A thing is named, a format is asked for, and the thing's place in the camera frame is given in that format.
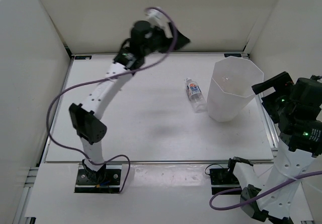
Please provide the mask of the white cap labeled bottle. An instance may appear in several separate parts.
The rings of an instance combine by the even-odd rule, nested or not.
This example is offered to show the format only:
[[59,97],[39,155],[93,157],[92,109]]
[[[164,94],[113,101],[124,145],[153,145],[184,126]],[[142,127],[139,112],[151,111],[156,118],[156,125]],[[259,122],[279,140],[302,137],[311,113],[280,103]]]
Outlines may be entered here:
[[186,78],[186,92],[195,113],[207,111],[206,100],[196,81]]

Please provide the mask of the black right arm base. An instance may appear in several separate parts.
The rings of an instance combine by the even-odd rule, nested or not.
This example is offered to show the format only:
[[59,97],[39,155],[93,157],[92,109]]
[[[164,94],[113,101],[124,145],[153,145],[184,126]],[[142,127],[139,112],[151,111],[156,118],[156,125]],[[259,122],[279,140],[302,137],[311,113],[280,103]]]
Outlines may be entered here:
[[224,193],[224,195],[240,195],[241,187],[238,179],[230,171],[232,167],[233,159],[229,159],[226,167],[221,164],[210,164],[205,170],[204,174],[210,178],[211,182],[211,192],[215,195],[221,191],[232,190],[229,193]]

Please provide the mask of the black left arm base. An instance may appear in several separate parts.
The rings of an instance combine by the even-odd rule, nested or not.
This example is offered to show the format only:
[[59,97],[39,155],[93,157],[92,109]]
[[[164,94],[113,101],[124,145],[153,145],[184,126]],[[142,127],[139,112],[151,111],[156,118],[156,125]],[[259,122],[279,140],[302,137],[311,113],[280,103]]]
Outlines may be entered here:
[[118,194],[123,190],[121,174],[121,165],[104,164],[98,171],[93,171],[82,160],[77,171],[74,193]]

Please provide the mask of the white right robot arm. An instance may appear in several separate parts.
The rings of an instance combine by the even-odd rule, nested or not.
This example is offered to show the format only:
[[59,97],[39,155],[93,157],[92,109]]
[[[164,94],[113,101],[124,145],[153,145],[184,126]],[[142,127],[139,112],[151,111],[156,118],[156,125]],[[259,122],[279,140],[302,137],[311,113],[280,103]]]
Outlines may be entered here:
[[226,178],[242,188],[242,210],[258,221],[290,223],[290,207],[300,184],[297,176],[305,174],[321,155],[321,76],[298,78],[294,83],[287,72],[252,86],[260,94],[262,105],[279,128],[278,151],[266,183],[261,183],[250,161],[234,157]]

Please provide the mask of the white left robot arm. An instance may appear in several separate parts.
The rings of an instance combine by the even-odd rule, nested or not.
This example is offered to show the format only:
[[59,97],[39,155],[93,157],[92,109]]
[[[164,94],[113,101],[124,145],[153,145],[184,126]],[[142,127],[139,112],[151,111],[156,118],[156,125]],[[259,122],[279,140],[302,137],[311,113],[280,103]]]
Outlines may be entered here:
[[190,39],[173,24],[168,23],[172,37],[168,38],[164,29],[152,26],[147,21],[135,22],[130,37],[121,44],[120,50],[106,73],[106,82],[99,83],[94,91],[80,104],[71,104],[69,113],[72,125],[83,145],[86,157],[82,161],[86,177],[95,184],[106,180],[106,164],[102,153],[102,139],[107,127],[101,118],[112,99],[134,76],[134,70],[141,68],[145,57],[154,53],[166,53],[173,40],[174,50],[190,43]]

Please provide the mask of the aluminium table rail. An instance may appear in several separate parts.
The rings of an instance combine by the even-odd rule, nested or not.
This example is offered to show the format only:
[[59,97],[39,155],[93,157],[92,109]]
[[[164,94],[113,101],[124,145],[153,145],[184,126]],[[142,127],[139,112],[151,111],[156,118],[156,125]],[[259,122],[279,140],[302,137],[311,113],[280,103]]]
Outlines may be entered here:
[[[227,164],[228,160],[130,161],[132,164]],[[250,160],[253,164],[271,164],[273,160]],[[47,164],[81,164],[81,161],[46,161]]]

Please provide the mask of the white octagonal plastic bin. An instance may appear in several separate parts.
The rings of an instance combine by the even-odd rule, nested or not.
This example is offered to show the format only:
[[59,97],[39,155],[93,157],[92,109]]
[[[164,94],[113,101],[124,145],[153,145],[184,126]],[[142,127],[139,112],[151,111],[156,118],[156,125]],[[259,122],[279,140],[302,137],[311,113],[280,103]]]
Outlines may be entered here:
[[251,61],[229,56],[215,63],[207,96],[208,115],[217,122],[233,120],[255,97],[252,86],[264,73]]

